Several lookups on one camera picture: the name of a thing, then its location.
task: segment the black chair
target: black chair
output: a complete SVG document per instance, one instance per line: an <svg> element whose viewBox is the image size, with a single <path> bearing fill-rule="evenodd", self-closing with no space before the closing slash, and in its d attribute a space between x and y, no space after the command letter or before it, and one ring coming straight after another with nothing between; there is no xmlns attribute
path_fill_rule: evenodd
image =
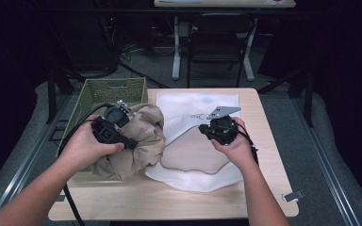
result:
<svg viewBox="0 0 362 226"><path fill-rule="evenodd" d="M188 88L191 62L230 64L229 69L239 64L238 87L246 47L254 28L255 20L242 13L204 13L194 18L189 23Z"/></svg>

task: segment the white table leg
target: white table leg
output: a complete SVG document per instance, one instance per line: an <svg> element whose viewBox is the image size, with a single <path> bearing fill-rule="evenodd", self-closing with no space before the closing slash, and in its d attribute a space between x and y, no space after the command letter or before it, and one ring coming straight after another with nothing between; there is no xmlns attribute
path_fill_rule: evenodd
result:
<svg viewBox="0 0 362 226"><path fill-rule="evenodd" d="M173 80L180 78L180 37L178 34L178 17L174 17L174 63L173 63Z"/></svg>
<svg viewBox="0 0 362 226"><path fill-rule="evenodd" d="M246 47L245 58L243 59L243 67L245 68L246 78L248 81L255 81L254 71L252 70L251 62L249 61L249 52L251 52L252 42L254 41L255 29L251 37L248 39L248 46Z"/></svg>

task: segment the white desk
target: white desk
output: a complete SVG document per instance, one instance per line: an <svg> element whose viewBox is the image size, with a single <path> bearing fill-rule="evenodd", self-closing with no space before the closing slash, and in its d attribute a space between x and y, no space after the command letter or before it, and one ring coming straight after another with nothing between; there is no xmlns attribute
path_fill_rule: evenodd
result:
<svg viewBox="0 0 362 226"><path fill-rule="evenodd" d="M285 202L282 194L291 187L275 145L263 107L254 89L148 89L149 103L158 92L214 92L238 94L240 116L258 148L260 168L287 217L299 213L296 202ZM68 183L84 220L174 220L247 218L243 182L202 193L181 191L154 181L143 171L126 181L109 181L90 172L78 172ZM67 200L56 202L51 220L74 220Z"/></svg>
<svg viewBox="0 0 362 226"><path fill-rule="evenodd" d="M179 0L165 1L155 0L155 7L159 8L294 8L294 0L200 0L200 3L189 3L188 1ZM245 68L246 78L248 81L255 81L249 53L255 36L255 30L248 41L243 66ZM179 79L181 56L179 51L179 33L178 18L174 17L174 62L173 62L173 80Z"/></svg>

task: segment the person's left hand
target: person's left hand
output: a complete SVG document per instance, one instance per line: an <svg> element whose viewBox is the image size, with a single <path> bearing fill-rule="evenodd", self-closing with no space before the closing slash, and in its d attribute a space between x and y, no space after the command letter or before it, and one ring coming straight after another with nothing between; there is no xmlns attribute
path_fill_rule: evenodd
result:
<svg viewBox="0 0 362 226"><path fill-rule="evenodd" d="M92 121L98 116L89 116L72 135L58 161L63 161L73 173L95 163L100 157L117 153L123 149L122 143L104 144L98 142L92 133Z"/></svg>

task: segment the hand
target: hand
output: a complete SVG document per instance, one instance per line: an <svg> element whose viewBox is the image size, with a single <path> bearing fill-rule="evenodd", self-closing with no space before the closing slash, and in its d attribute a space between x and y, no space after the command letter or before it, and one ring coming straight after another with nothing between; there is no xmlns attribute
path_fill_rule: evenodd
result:
<svg viewBox="0 0 362 226"><path fill-rule="evenodd" d="M232 119L235 121L235 123L245 128L245 122L243 120L237 117L234 117ZM243 131L243 128L240 128L240 126L238 127L240 132L245 133ZM215 139L212 139L211 143L217 151L224 153L227 158L239 169L247 163L255 163L249 141L241 134L238 134L236 139L228 145L221 145Z"/></svg>
<svg viewBox="0 0 362 226"><path fill-rule="evenodd" d="M117 153L123 149L122 143L104 144L98 142L92 133L92 121L98 116L89 116L72 135L58 161L64 161L73 173L80 171L102 156Z"/></svg>

